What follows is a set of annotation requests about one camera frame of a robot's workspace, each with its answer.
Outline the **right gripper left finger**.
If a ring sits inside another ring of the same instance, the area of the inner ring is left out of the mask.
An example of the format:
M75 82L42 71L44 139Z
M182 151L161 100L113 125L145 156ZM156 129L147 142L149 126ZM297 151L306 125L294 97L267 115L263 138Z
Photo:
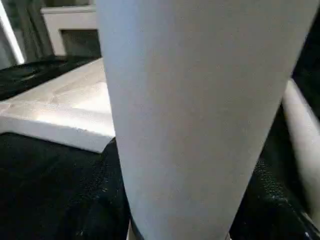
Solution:
M129 222L117 142L112 139L69 202L57 239L125 240Z

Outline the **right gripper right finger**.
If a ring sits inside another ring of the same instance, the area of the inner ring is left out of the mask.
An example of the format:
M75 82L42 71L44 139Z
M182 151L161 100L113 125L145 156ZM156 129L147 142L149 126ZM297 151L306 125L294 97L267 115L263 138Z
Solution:
M259 159L230 228L233 240L318 240L320 231L264 159Z

